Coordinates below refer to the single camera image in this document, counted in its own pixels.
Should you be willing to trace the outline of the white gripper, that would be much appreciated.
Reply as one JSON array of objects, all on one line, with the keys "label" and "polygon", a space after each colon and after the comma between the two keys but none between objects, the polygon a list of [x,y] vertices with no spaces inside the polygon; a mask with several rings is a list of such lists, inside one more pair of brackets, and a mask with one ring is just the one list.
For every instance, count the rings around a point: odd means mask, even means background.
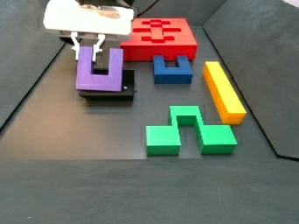
[{"label": "white gripper", "polygon": [[92,46],[92,61],[96,61],[105,36],[126,40],[134,18],[136,9],[122,0],[49,0],[42,25],[52,35],[70,37],[76,60],[80,54],[77,34],[85,39],[97,36]]}]

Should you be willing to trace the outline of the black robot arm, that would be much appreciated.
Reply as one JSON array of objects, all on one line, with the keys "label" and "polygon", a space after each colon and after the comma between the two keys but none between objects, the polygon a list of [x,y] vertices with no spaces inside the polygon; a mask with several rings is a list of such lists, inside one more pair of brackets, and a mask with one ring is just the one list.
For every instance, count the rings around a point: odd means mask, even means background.
[{"label": "black robot arm", "polygon": [[125,0],[49,0],[42,25],[53,35],[70,39],[80,54],[80,40],[93,40],[92,60],[106,39],[128,40],[136,8]]}]

